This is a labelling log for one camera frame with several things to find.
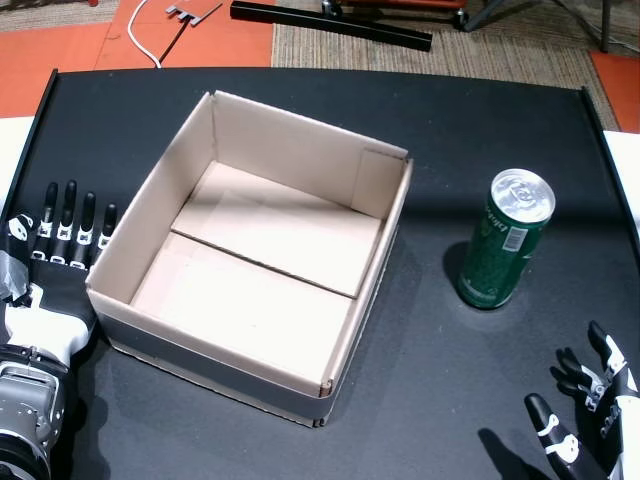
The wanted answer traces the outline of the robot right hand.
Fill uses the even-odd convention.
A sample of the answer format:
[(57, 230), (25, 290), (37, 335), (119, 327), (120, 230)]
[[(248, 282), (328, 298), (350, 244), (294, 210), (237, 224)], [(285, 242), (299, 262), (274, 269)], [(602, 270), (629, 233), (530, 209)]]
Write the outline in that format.
[(537, 393), (524, 404), (546, 459), (561, 479), (637, 479), (639, 477), (639, 382), (613, 337), (597, 322), (588, 339), (603, 372), (580, 363), (569, 348), (559, 350), (558, 389), (586, 410), (595, 427), (590, 451)]

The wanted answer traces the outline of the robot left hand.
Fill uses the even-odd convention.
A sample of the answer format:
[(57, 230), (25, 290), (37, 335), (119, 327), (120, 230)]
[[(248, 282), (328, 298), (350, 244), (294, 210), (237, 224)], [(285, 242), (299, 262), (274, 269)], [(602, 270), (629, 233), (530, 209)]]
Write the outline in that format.
[(88, 191), (75, 214), (77, 182), (67, 182), (56, 213), (58, 184), (45, 192), (38, 219), (20, 213), (1, 224), (1, 301), (9, 343), (66, 366), (88, 344), (96, 314), (85, 281), (109, 245), (118, 207), (106, 206), (95, 230), (96, 195)]

